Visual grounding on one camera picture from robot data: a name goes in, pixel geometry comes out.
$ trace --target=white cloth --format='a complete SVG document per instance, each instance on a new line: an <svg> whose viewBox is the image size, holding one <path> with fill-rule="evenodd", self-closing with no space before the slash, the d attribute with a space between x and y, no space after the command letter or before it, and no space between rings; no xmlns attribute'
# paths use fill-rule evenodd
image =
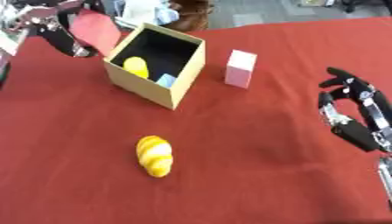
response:
<svg viewBox="0 0 392 224"><path fill-rule="evenodd" d="M142 23L165 25L179 19L179 13L169 8L168 0L116 0L115 21L136 28Z"/></svg>

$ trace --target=cardboard box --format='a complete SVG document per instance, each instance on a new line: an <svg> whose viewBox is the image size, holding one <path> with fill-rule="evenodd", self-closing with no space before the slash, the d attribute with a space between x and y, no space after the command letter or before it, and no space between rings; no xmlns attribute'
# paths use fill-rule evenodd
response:
<svg viewBox="0 0 392 224"><path fill-rule="evenodd" d="M147 62L148 80L123 70L129 57ZM175 109L206 63L206 43L184 33L143 24L104 59L111 81L168 109ZM156 83L164 74L177 79L170 88Z"/></svg>

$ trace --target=light blue block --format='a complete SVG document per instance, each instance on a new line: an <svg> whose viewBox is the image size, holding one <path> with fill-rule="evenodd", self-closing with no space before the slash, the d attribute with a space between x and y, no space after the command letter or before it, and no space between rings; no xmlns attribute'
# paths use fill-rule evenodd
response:
<svg viewBox="0 0 392 224"><path fill-rule="evenodd" d="M164 75L161 76L161 78L157 81L157 84L161 87L164 88L170 88L174 81L176 80L176 77L168 74L168 73L164 73Z"/></svg>

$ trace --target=pink object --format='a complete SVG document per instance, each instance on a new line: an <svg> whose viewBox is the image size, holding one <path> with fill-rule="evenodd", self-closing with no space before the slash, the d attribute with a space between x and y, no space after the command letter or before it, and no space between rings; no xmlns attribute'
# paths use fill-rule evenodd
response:
<svg viewBox="0 0 392 224"><path fill-rule="evenodd" d="M257 55L233 50L227 63L225 83L239 88L248 88Z"/></svg>
<svg viewBox="0 0 392 224"><path fill-rule="evenodd" d="M110 17L91 10L81 10L70 31L79 41L93 46L104 56L109 55L121 36Z"/></svg>

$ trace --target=background floor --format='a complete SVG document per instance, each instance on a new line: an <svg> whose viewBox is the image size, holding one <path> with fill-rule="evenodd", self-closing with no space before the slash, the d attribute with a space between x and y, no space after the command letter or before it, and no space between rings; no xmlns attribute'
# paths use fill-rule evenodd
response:
<svg viewBox="0 0 392 224"><path fill-rule="evenodd" d="M389 14L377 1L358 6L351 14L346 14L339 4L331 8L298 7L298 0L213 0L213 3L215 9L209 16L210 29L263 23L382 17Z"/></svg>

